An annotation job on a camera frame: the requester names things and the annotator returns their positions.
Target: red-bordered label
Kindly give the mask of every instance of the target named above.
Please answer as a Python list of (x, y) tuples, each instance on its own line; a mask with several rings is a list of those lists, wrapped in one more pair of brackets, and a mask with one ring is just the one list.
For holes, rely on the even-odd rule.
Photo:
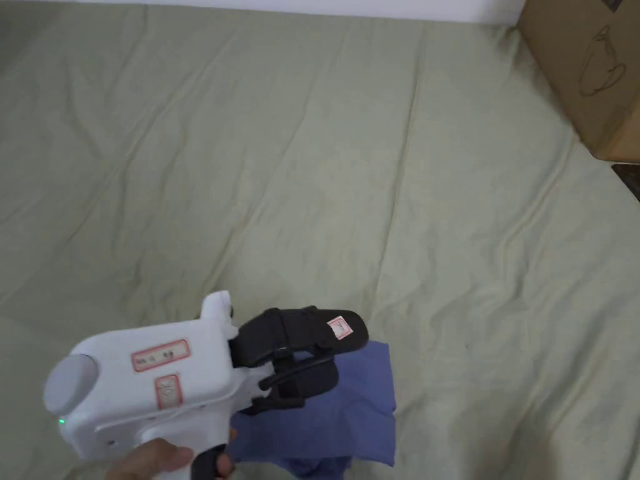
[(180, 377), (177, 375), (165, 375), (154, 381), (156, 387), (156, 400), (158, 410), (175, 408), (182, 405), (182, 388)]
[(326, 324), (331, 327), (335, 338), (338, 340), (342, 340), (344, 337), (353, 333), (353, 329), (342, 316), (336, 317)]
[(171, 362), (177, 362), (189, 356), (191, 356), (189, 342), (181, 339), (137, 351), (131, 355), (131, 364), (136, 372), (144, 372)]

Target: folded fabric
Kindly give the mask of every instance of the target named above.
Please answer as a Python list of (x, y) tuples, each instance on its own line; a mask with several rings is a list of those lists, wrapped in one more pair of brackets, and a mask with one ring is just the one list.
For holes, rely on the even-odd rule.
[(369, 342), (336, 356), (340, 380), (304, 408), (242, 413), (228, 453), (236, 462), (266, 461), (298, 478), (339, 480), (353, 457), (393, 466), (396, 409), (389, 347)]

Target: light green bedsheet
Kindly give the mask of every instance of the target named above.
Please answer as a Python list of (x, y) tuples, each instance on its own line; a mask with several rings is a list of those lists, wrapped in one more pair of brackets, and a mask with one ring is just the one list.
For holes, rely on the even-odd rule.
[(213, 289), (390, 344), (396, 467), (349, 479), (640, 477), (640, 205), (516, 31), (3, 3), (0, 38), (0, 477), (100, 478), (49, 370)]

